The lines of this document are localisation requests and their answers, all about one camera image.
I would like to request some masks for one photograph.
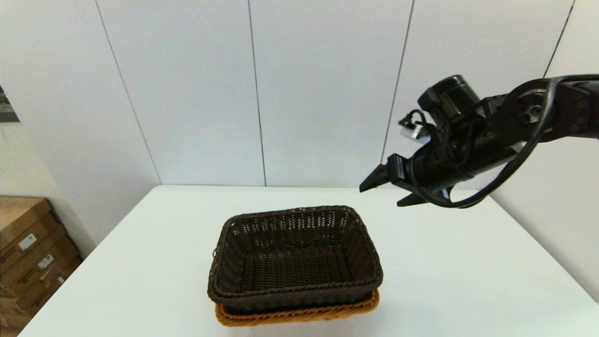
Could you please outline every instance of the dark brown wicker basket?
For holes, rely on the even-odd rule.
[[[351,303],[383,281],[379,256],[351,207],[237,215],[214,250],[208,296],[240,312]]]

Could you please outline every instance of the cardboard box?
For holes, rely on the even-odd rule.
[[[79,264],[81,264],[81,261],[79,258],[75,258],[66,268],[49,272],[45,275],[44,280],[32,285],[27,294],[22,297],[0,297],[0,313],[33,317],[65,280],[71,276]]]
[[[44,241],[52,239],[52,236],[54,235],[55,234],[52,233],[49,237],[45,238]],[[39,244],[35,249],[40,248],[43,243],[44,242]],[[33,253],[33,251],[27,253],[26,257],[29,257]],[[69,262],[78,256],[78,252],[72,244],[71,239],[69,239],[68,236],[63,235],[56,244],[52,245],[42,254],[35,252],[33,256],[34,259],[28,258],[28,261],[32,260],[33,263],[22,265],[21,261],[19,261],[2,275],[0,288],[2,289],[3,296],[20,297],[26,295],[28,289],[35,282],[39,282],[46,272],[52,271],[54,268],[66,268]],[[18,272],[13,272],[13,269],[18,270],[18,272],[23,272],[15,278],[13,275],[18,274]],[[10,275],[11,278],[5,279],[5,275]]]
[[[0,197],[0,209],[0,249],[4,249],[52,207],[44,198]]]
[[[30,320],[31,318],[18,315],[0,314],[0,325],[8,328],[22,329],[29,323]]]
[[[8,245],[0,249],[0,268],[7,270],[60,226],[51,213],[46,213]]]
[[[59,226],[54,232],[48,235],[35,247],[31,248],[24,256],[10,267],[0,265],[0,283],[2,285],[11,284],[16,281],[23,272],[25,272],[32,264],[39,263],[46,256],[46,252],[62,239],[65,235],[65,229]]]

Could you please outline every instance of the panel seam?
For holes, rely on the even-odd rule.
[[[102,13],[100,12],[100,6],[98,5],[98,0],[94,0],[96,3],[96,8],[98,9],[98,15],[100,16],[100,21],[102,22],[102,27],[104,28],[104,34],[106,35],[106,40],[108,41],[108,45],[110,46],[110,52],[112,52],[114,64],[116,64],[116,69],[119,72],[120,81],[123,83],[123,88],[125,88],[125,94],[127,95],[127,99],[129,100],[129,105],[131,106],[131,110],[133,111],[133,116],[135,117],[135,121],[137,123],[137,127],[140,130],[141,138],[144,141],[146,146],[146,150],[148,151],[148,155],[150,156],[150,161],[152,162],[152,166],[154,167],[154,171],[156,172],[156,177],[158,178],[158,182],[162,185],[162,179],[160,179],[160,174],[158,173],[158,169],[156,168],[156,163],[154,162],[154,158],[152,157],[152,152],[150,152],[150,147],[148,146],[148,142],[146,140],[146,136],[144,135],[144,131],[141,128],[140,120],[137,117],[137,112],[135,111],[135,107],[133,106],[133,101],[131,101],[131,96],[129,95],[129,90],[127,90],[127,85],[125,84],[125,79],[123,78],[123,73],[120,70],[119,62],[116,59],[116,55],[114,54],[114,49],[112,43],[110,42],[110,37],[108,37],[108,31],[106,30],[106,25],[104,24],[104,18],[102,17]]]
[[[565,18],[564,27],[562,28],[561,33],[559,33],[558,42],[555,44],[555,49],[551,54],[551,58],[549,59],[549,63],[547,64],[547,68],[545,69],[545,73],[543,74],[543,78],[547,77],[547,72],[549,71],[549,67],[551,66],[551,62],[553,62],[553,57],[555,56],[555,52],[558,50],[559,42],[561,41],[561,37],[564,35],[565,27],[568,25],[568,20],[570,20],[570,15],[572,14],[572,10],[574,9],[574,4],[576,0],[572,1],[572,6],[570,7],[570,11],[568,12],[568,16]]]
[[[260,119],[260,98],[258,97],[258,74],[256,72],[256,52],[254,51],[254,31],[252,28],[252,8],[247,0],[247,12],[250,18],[250,38],[252,39],[252,61],[254,63],[254,83],[256,86],[256,107],[258,109],[258,127],[260,129],[260,149],[262,151],[262,172],[264,173],[264,187],[266,187],[266,164],[264,162],[264,141],[262,140],[262,121]]]
[[[393,116],[393,107],[395,106],[395,97],[397,96],[397,87],[400,84],[401,66],[404,63],[404,55],[406,54],[406,46],[408,44],[408,34],[410,33],[410,25],[412,24],[412,13],[414,13],[414,2],[412,0],[412,6],[410,7],[410,17],[408,18],[408,25],[406,29],[406,38],[404,39],[404,47],[401,50],[400,67],[397,70],[397,79],[395,80],[395,91],[393,92],[393,100],[391,101],[391,111],[389,112],[389,121],[387,122],[387,132],[385,133],[385,141],[383,142],[383,152],[380,154],[380,162],[383,163],[385,157],[385,148],[387,147],[387,138],[389,137],[389,129],[391,128],[391,117]]]

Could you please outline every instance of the wicker basket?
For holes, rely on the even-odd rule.
[[[379,304],[379,291],[369,292],[357,303],[319,306],[315,308],[240,315],[230,313],[223,305],[216,305],[216,319],[224,326],[256,326],[261,324],[334,320],[374,310]]]
[[[235,312],[352,303],[383,281],[379,256],[351,207],[253,213],[227,220],[208,296]]]

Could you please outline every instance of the barcode label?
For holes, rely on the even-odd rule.
[[[21,240],[21,242],[19,242],[19,248],[21,248],[21,251],[24,251],[27,248],[29,248],[31,245],[33,245],[36,241],[37,241],[37,237],[35,237],[35,235],[33,233],[31,233],[31,234],[27,235],[26,238]]]
[[[41,261],[38,263],[38,267],[44,270],[50,263],[52,263],[52,261],[54,261],[54,256],[52,256],[52,254],[48,254],[48,256],[41,259]]]

